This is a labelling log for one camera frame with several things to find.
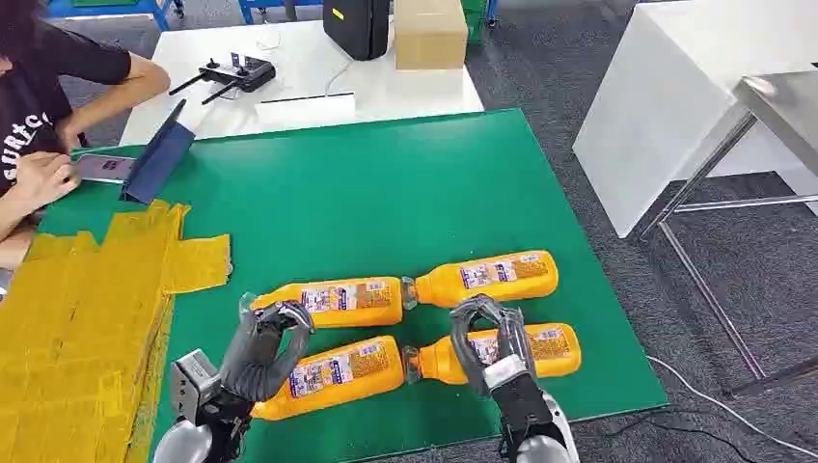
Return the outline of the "robot right grey hand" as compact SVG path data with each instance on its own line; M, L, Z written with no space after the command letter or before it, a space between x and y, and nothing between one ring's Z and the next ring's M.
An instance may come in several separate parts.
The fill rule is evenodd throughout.
M498 359L484 363L468 340L469 328L477 318L495 324ZM525 330L523 313L518 308L507 308L493 298L478 294L460 302L450 310L451 342L459 364L469 384L481 396L489 396L493 388L504 383L509 372L513 378L518 372L535 377L531 345Z

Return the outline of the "robot left grey hand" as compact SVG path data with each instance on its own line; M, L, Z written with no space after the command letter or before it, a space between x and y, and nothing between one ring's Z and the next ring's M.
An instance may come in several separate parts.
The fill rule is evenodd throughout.
M219 369L224 389L245 400L264 402L282 388L304 357L314 323L294 300L252 309L239 304L239 324Z

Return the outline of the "person's right hand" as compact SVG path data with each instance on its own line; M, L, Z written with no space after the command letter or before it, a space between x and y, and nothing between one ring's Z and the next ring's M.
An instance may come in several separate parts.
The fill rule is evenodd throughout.
M37 208L60 200L80 183L66 154L37 151L20 158L15 185L9 193Z

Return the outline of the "person's left hand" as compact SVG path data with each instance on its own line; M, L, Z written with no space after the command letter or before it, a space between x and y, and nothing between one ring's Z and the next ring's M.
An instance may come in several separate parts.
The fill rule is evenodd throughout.
M75 126L73 116L56 123L54 131L60 141L63 153L70 154L73 150L83 147L82 129Z

